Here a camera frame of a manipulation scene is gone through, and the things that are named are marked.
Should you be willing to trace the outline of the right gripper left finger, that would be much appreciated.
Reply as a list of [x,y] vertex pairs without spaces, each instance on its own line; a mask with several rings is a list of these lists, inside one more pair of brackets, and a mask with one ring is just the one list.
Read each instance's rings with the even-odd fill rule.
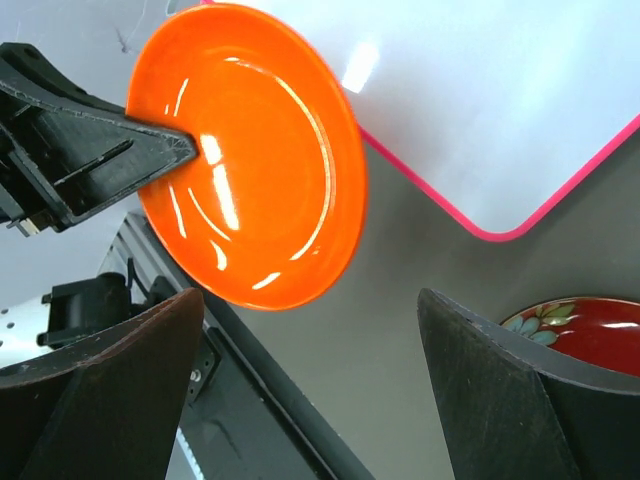
[[189,288],[1,371],[4,479],[162,479],[204,318]]

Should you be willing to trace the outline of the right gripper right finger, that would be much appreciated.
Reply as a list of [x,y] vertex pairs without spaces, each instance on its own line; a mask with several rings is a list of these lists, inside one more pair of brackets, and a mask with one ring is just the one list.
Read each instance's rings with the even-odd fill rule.
[[424,289],[418,321],[459,479],[635,479],[639,375],[598,367]]

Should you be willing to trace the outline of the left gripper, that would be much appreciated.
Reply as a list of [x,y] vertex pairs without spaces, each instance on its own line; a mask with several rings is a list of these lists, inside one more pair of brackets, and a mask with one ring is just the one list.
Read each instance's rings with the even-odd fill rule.
[[184,132],[135,120],[35,46],[1,46],[1,222],[62,232],[196,158]]

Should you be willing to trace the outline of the red floral plate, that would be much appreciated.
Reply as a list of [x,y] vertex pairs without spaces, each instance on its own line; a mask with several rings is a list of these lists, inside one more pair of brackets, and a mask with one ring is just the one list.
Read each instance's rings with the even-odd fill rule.
[[529,306],[500,325],[581,361],[639,375],[639,304],[595,296]]

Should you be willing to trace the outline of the orange plate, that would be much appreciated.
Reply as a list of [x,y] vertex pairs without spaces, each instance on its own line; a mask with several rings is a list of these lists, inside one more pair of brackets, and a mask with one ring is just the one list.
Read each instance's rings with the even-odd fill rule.
[[346,270],[367,210],[361,135],[328,65],[291,27],[229,3],[175,14],[144,46],[126,111],[195,141],[197,156],[139,197],[200,285],[282,311]]

